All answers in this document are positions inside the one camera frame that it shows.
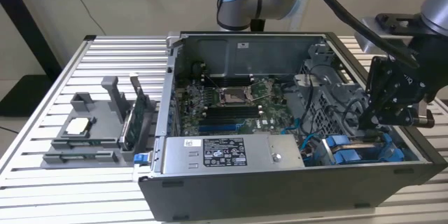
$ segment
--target metal slotted table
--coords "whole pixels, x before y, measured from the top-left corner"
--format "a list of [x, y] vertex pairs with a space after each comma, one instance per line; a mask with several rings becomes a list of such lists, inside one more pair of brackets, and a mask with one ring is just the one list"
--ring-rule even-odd
[[[353, 37], [340, 39], [368, 70], [373, 55], [361, 52]], [[83, 42], [0, 159], [0, 223], [159, 223], [132, 182], [132, 168], [44, 170], [39, 166], [51, 138], [56, 137], [72, 109], [73, 94], [91, 92], [92, 99], [107, 100], [101, 78], [119, 76], [120, 91], [128, 99], [135, 99], [129, 73], [136, 72], [144, 92], [160, 100], [165, 61], [165, 37], [99, 36]], [[436, 126], [420, 131], [447, 159], [448, 108], [440, 100], [435, 100], [429, 108]], [[401, 189], [375, 209], [211, 221], [285, 222], [448, 223], [448, 170], [427, 184]]]

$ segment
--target gray metal panel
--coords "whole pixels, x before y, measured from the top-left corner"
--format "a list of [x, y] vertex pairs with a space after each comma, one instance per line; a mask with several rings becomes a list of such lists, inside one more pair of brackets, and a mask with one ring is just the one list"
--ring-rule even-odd
[[[368, 67], [373, 55], [361, 53], [352, 36], [340, 37], [361, 64]], [[159, 43], [165, 45], [164, 37], [119, 37], [99, 36], [93, 43], [133, 44]], [[33, 113], [25, 127], [16, 137], [8, 152], [0, 160], [0, 167], [5, 168], [0, 174], [0, 222], [4, 223], [144, 223], [159, 224], [144, 201], [139, 186], [132, 182], [132, 168], [91, 168], [41, 170], [41, 152], [51, 146], [48, 138], [59, 133], [61, 123], [67, 119], [69, 99], [72, 95], [60, 94], [64, 87], [83, 90], [89, 85], [99, 85], [97, 80], [105, 76], [119, 75], [120, 83], [135, 69], [76, 70], [81, 62], [95, 60], [99, 63], [120, 61], [148, 62], [164, 53], [152, 51], [147, 55], [104, 55], [83, 57], [83, 43], [65, 70], [53, 85], [43, 103]], [[143, 84], [163, 83], [163, 72], [144, 72], [147, 78]], [[92, 99], [105, 94], [92, 95]], [[436, 100], [429, 106], [437, 112], [436, 127], [423, 129], [429, 134], [428, 140], [448, 159], [448, 109]], [[264, 216], [253, 218], [223, 219], [211, 221], [212, 224], [244, 223], [447, 223], [448, 222], [448, 170], [439, 174], [421, 186], [409, 186], [397, 191], [375, 209], [356, 211], [335, 211], [284, 216]]]
[[[225, 173], [248, 173], [248, 172], [269, 172], [276, 170], [300, 169], [304, 167], [301, 155], [297, 149], [296, 139], [292, 135], [233, 135], [232, 138], [243, 139], [243, 150], [247, 165], [241, 166], [204, 166], [204, 139], [229, 138], [229, 136], [197, 136], [197, 137], [168, 137], [164, 155], [163, 155], [163, 171], [169, 176], [181, 176], [183, 174], [204, 175], [204, 174], [225, 174]], [[199, 140], [196, 146], [187, 146], [185, 140]], [[273, 162], [271, 154], [279, 154], [279, 162]]]

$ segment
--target robotic arm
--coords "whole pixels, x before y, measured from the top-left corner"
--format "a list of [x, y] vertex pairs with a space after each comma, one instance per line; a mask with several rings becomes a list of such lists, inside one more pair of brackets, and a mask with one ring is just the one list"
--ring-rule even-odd
[[[448, 84], [448, 0], [425, 0], [421, 13], [379, 14], [379, 36], [336, 0], [324, 0], [339, 19], [388, 57], [373, 57], [367, 82], [368, 108], [359, 118], [361, 130], [383, 125], [433, 127], [427, 104]], [[244, 30], [253, 18], [281, 19], [299, 0], [221, 0], [217, 23], [224, 30]], [[400, 39], [412, 36], [408, 45]]]

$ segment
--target blue tab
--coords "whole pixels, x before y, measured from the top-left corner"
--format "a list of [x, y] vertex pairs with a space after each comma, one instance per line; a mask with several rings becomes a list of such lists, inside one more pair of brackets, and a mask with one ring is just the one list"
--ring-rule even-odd
[[148, 164], [149, 163], [149, 155], [148, 153], [139, 153], [133, 155], [133, 163], [135, 164]]

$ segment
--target blue cable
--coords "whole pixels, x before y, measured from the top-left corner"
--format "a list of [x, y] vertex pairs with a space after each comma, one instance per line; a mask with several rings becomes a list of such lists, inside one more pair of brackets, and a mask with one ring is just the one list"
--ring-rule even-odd
[[313, 137], [315, 133], [309, 134], [307, 137], [305, 137], [305, 140], [303, 141], [303, 144], [300, 146], [300, 150], [303, 150], [307, 146], [307, 143], [309, 141], [309, 139]]
[[285, 129], [281, 131], [281, 135], [287, 134], [288, 130], [296, 130], [299, 128], [299, 126], [300, 126], [299, 118], [296, 118], [293, 122], [295, 122], [293, 127], [285, 127]]

